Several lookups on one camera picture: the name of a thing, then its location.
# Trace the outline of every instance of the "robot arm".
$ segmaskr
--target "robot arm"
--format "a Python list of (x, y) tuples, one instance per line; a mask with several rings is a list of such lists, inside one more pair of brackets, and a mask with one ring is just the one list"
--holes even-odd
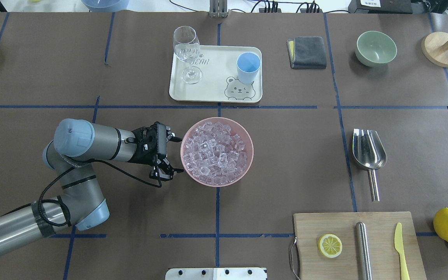
[(38, 202), (0, 217), (0, 256), (43, 237), (75, 225), (87, 230), (110, 216), (91, 162), (126, 161), (153, 167), (150, 178), (169, 181), (183, 170), (167, 159), (167, 142), (180, 142), (169, 126), (156, 122), (150, 127), (125, 131), (77, 119), (64, 119), (55, 137), (43, 151), (43, 161), (59, 175), (63, 194), (53, 200), (66, 205)]

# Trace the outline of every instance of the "light blue cup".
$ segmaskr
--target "light blue cup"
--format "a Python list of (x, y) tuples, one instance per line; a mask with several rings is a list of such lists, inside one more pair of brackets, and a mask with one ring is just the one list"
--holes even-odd
[(81, 0), (90, 11), (114, 12), (125, 10), (129, 0)]
[(378, 31), (367, 31), (357, 39), (355, 55), (366, 66), (383, 66), (397, 56), (397, 46), (388, 35)]
[(260, 57), (252, 52), (242, 53), (236, 60), (238, 80), (245, 85), (254, 82), (262, 62)]

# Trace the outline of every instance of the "bear illustration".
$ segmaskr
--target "bear illustration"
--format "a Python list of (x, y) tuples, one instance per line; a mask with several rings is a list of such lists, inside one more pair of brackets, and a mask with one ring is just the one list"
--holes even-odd
[(227, 87), (224, 94), (228, 100), (252, 100), (256, 94), (256, 91), (254, 90), (254, 83), (251, 83), (251, 85), (245, 85), (234, 77), (228, 77), (226, 82)]

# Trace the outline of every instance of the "metal rolling pin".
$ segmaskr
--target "metal rolling pin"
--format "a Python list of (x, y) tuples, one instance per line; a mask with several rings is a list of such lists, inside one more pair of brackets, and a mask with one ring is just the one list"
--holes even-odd
[(355, 225), (357, 241), (359, 243), (359, 268), (364, 280), (372, 280), (371, 262), (369, 261), (368, 235), (366, 234), (366, 224), (358, 222)]

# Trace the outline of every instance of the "power strip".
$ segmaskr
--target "power strip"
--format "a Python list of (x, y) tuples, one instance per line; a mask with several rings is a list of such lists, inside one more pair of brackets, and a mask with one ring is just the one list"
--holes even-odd
[(258, 11), (259, 12), (264, 12), (264, 13), (281, 12), (281, 8), (278, 8), (278, 11), (272, 11), (272, 8), (271, 8), (271, 11), (267, 11), (266, 8), (259, 8)]
[(300, 9), (300, 12), (302, 13), (305, 13), (305, 14), (316, 14), (316, 13), (312, 13), (312, 12), (307, 12), (307, 9)]

